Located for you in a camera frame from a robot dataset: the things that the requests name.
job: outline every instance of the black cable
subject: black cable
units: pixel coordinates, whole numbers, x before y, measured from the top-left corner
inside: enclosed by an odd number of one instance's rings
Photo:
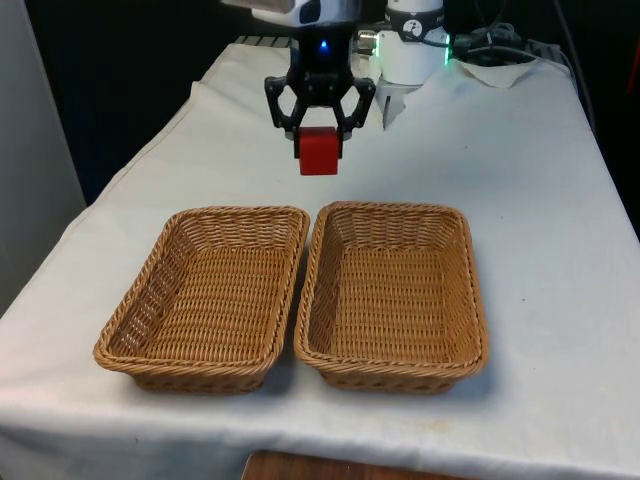
[[[587,82],[582,71],[582,65],[580,64],[580,58],[578,57],[578,50],[576,49],[576,45],[573,42],[573,36],[571,35],[571,30],[569,29],[569,24],[567,23],[567,19],[564,16],[564,12],[562,11],[560,0],[554,0],[554,6],[556,7],[558,20],[560,20],[560,25],[562,26],[562,30],[564,31],[564,35],[569,45],[569,52],[573,57],[573,66],[575,67],[576,77],[578,78],[578,82],[580,83],[580,90],[582,91],[582,97],[584,98],[586,107],[585,109],[587,111],[587,117],[589,118],[589,125],[591,126],[593,135],[596,136],[596,117],[593,110],[593,103],[591,103],[589,88],[587,87]]]

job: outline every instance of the wicker basket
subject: wicker basket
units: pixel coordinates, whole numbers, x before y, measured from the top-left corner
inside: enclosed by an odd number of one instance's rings
[[[282,351],[308,229],[308,215],[289,207],[173,216],[104,327],[96,361],[145,389],[258,389]]]
[[[335,203],[318,215],[297,356],[335,387],[439,393],[488,361],[471,235],[451,208]]]

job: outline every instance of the white tablecloth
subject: white tablecloth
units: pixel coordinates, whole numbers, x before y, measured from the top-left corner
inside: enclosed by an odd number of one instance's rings
[[[449,65],[389,130],[355,132],[339,176],[305,178],[263,96],[287,63],[284,50],[230,47],[0,320],[4,480],[233,480],[265,448],[487,479],[638,477],[640,249],[566,75],[539,64],[502,90]],[[465,212],[486,371],[436,397],[345,392],[288,351],[261,391],[211,397],[147,393],[95,364],[171,214],[315,215],[338,199]]]

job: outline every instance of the cable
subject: cable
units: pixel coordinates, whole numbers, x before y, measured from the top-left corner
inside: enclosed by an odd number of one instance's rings
[[[575,71],[578,74],[577,79],[580,83],[580,90],[582,91],[582,98],[584,99],[587,117],[589,118],[589,125],[591,125],[591,131],[593,132],[593,135],[596,136],[596,117],[593,111],[593,104],[591,103],[589,88],[587,87],[587,82],[585,81],[584,73],[582,71],[582,65],[580,64],[580,58],[578,57],[578,50],[576,49],[575,43],[573,43],[573,36],[571,35],[571,30],[569,29],[569,25],[567,24],[567,19],[564,16],[564,12],[562,11],[560,0],[553,0],[553,3],[556,7],[558,20],[560,20],[562,30],[564,30],[564,35],[567,39],[567,43],[569,44],[569,51],[571,52],[571,56],[573,57],[573,64],[575,65]]]
[[[511,48],[511,47],[503,47],[500,45],[494,45],[493,47],[480,47],[480,48],[473,48],[471,50],[469,50],[467,52],[467,54],[474,54],[474,53],[483,53],[483,52],[491,52],[491,51],[495,51],[495,52],[505,52],[505,53],[515,53],[518,55],[521,55],[523,57],[527,57],[531,60],[541,60],[544,63],[547,63],[559,70],[561,70],[563,73],[567,73],[565,70],[562,69],[562,65],[560,65],[557,62],[554,62],[553,60],[549,60],[547,58],[544,57],[540,57],[538,55],[534,55],[533,53],[529,53],[529,52],[525,52],[524,50],[518,50],[517,48]],[[566,67],[569,69],[569,75],[571,75],[571,80],[573,81],[573,85],[576,88],[576,92],[578,90],[578,86],[575,83],[575,72],[573,70],[573,66],[571,65],[571,63],[568,63],[566,65]]]

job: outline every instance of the black wall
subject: black wall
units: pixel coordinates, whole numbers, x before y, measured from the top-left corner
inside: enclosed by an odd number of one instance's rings
[[[479,0],[491,18],[501,0]],[[365,0],[367,20],[384,0]],[[88,202],[157,133],[238,35],[272,33],[215,0],[28,0],[63,127]],[[631,168],[640,161],[639,97],[625,93],[640,36],[636,0],[563,0],[598,120],[598,140],[628,211],[640,217]],[[473,0],[448,0],[447,29],[478,25]],[[510,0],[524,37],[560,43],[552,0]]]

